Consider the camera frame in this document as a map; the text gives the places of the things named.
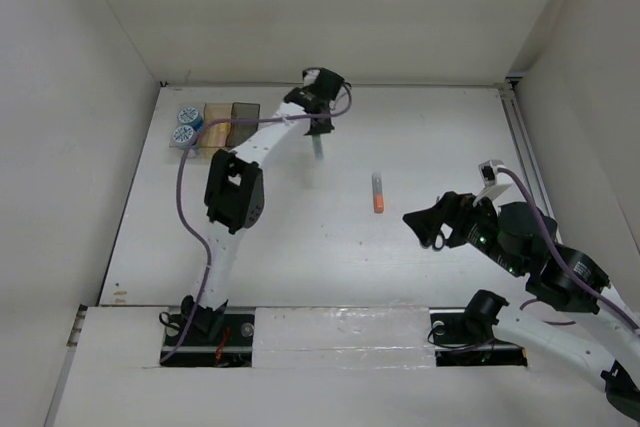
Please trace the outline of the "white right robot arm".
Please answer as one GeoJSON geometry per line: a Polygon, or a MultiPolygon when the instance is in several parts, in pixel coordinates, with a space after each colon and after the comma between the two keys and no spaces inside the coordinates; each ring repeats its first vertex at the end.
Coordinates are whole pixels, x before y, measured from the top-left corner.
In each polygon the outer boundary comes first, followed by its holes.
{"type": "Polygon", "coordinates": [[[624,416],[639,418],[639,317],[615,297],[609,276],[586,254],[554,240],[556,222],[526,202],[497,207],[487,198],[445,193],[404,215],[424,248],[470,246],[515,278],[534,301],[582,327],[579,338],[489,290],[477,291],[454,325],[457,353],[510,343],[560,362],[602,392],[624,416]]]}

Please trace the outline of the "yellow capped orange highlighter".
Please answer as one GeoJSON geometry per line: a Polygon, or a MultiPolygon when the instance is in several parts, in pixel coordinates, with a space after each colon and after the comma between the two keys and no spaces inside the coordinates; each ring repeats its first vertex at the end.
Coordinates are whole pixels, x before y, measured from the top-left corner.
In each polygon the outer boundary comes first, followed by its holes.
{"type": "Polygon", "coordinates": [[[229,122],[220,122],[217,123],[214,127],[213,127],[213,133],[216,137],[222,137],[224,139],[226,139],[229,135],[229,132],[231,130],[231,126],[232,124],[229,122]]]}

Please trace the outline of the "orange capped grey highlighter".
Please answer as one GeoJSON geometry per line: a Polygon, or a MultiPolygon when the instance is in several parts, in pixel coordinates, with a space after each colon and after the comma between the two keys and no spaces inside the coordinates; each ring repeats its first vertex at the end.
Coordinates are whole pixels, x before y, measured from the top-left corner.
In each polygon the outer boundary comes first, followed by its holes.
{"type": "Polygon", "coordinates": [[[372,198],[373,198],[373,211],[376,214],[382,214],[384,212],[384,194],[382,186],[382,176],[379,172],[374,172],[371,176],[372,183],[372,198]]]}

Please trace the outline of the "green capped highlighter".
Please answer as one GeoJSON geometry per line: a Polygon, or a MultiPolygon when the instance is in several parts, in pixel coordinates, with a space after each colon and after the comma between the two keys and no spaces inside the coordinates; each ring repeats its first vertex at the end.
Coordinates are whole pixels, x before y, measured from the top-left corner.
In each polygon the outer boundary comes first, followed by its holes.
{"type": "Polygon", "coordinates": [[[314,158],[316,161],[321,162],[324,160],[324,148],[323,148],[322,137],[320,135],[313,135],[311,139],[312,139],[314,158]]]}

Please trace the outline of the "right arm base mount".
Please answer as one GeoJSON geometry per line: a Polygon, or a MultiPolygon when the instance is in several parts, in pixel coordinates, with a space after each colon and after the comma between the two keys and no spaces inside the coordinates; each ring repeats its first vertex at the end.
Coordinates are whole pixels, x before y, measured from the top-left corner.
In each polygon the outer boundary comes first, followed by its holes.
{"type": "Polygon", "coordinates": [[[501,296],[479,290],[464,308],[429,310],[427,342],[434,347],[437,367],[527,367],[525,351],[498,340],[493,334],[497,314],[508,302],[501,296]]]}

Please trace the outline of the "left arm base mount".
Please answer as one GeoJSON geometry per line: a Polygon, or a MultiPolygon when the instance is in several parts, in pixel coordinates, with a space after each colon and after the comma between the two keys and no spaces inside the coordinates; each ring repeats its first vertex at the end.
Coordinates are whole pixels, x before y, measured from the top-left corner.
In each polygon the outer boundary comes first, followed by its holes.
{"type": "Polygon", "coordinates": [[[249,368],[252,366],[255,311],[231,309],[224,316],[219,332],[212,340],[190,328],[177,348],[186,320],[178,313],[159,314],[164,327],[159,364],[175,368],[249,368]]]}

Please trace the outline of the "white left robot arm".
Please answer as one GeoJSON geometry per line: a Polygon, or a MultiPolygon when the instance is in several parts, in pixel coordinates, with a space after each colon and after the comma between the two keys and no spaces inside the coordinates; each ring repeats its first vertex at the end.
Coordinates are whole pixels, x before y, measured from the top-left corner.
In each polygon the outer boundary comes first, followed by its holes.
{"type": "Polygon", "coordinates": [[[303,85],[289,91],[271,117],[247,121],[258,127],[254,134],[211,158],[204,192],[209,227],[206,263],[194,291],[181,304],[188,331],[199,342],[212,343],[222,334],[239,244],[264,211],[267,168],[291,140],[332,132],[332,119],[348,111],[332,109],[342,94],[352,102],[342,76],[326,68],[309,69],[303,85]]]}

